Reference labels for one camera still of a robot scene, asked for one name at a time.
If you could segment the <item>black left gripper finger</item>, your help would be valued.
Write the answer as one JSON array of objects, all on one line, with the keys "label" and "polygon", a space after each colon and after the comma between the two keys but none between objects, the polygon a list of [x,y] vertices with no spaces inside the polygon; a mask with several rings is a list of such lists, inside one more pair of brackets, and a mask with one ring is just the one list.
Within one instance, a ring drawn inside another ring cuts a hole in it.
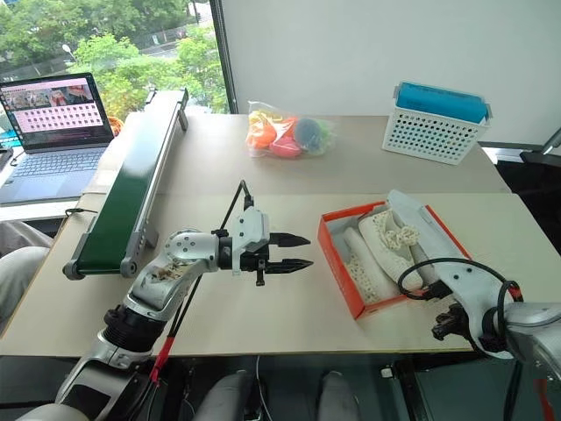
[{"label": "black left gripper finger", "polygon": [[268,244],[280,248],[291,248],[310,245],[310,241],[304,237],[287,232],[271,232]]},{"label": "black left gripper finger", "polygon": [[283,259],[276,262],[269,261],[265,265],[265,273],[274,275],[290,274],[308,268],[312,264],[313,261],[303,259]]}]

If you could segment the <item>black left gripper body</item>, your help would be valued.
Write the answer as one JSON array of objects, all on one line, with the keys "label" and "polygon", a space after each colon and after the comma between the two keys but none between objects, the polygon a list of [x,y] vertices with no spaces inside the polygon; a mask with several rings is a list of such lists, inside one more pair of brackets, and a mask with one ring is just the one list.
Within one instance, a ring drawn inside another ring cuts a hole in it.
[{"label": "black left gripper body", "polygon": [[266,266],[270,258],[269,240],[269,233],[261,235],[259,239],[256,239],[256,237],[252,238],[245,233],[238,235],[238,245],[241,251],[239,258],[240,270],[255,272],[255,284],[257,287],[265,285]]}]

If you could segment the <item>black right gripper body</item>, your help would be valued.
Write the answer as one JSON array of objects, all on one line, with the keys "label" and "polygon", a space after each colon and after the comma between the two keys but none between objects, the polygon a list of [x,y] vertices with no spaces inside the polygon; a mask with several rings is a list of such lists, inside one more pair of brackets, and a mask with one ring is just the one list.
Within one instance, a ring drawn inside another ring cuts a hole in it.
[{"label": "black right gripper body", "polygon": [[468,342],[472,341],[469,318],[460,304],[452,304],[446,312],[438,314],[431,332],[433,337],[440,341],[450,334],[458,335]]}]

